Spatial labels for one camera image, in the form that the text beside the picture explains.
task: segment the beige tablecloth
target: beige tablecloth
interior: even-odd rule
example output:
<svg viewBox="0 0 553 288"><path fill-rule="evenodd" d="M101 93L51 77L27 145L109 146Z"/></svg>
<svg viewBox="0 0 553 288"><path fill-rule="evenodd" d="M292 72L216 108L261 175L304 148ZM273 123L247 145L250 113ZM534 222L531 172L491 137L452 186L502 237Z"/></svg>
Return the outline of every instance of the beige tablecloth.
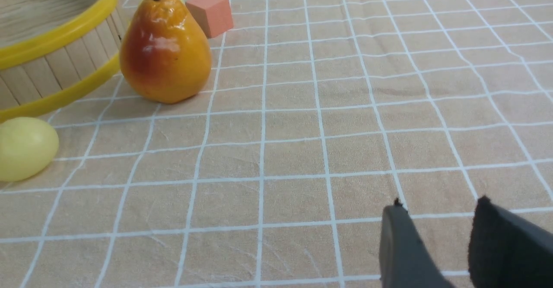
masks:
<svg viewBox="0 0 553 288"><path fill-rule="evenodd" d="M458 287L478 197L553 231L553 0L231 5L197 97L119 75L45 117L58 158L2 184L2 287L379 287L395 197Z"/></svg>

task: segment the yellow egg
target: yellow egg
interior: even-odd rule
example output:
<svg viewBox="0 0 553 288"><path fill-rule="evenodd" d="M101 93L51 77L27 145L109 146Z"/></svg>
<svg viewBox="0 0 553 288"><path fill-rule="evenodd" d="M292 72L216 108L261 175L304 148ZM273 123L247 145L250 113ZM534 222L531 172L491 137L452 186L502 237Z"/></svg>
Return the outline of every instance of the yellow egg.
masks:
<svg viewBox="0 0 553 288"><path fill-rule="evenodd" d="M25 180L43 170L59 148L56 130L47 122L18 117L0 124L0 180Z"/></svg>

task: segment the orange pear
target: orange pear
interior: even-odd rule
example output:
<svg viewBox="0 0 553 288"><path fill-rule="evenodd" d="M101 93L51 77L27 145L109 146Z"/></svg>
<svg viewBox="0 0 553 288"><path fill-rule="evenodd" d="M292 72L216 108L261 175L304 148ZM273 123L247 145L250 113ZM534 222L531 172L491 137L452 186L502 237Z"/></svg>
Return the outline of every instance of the orange pear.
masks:
<svg viewBox="0 0 553 288"><path fill-rule="evenodd" d="M142 0L119 51L121 72L142 97L177 103L199 93L211 49L183 0Z"/></svg>

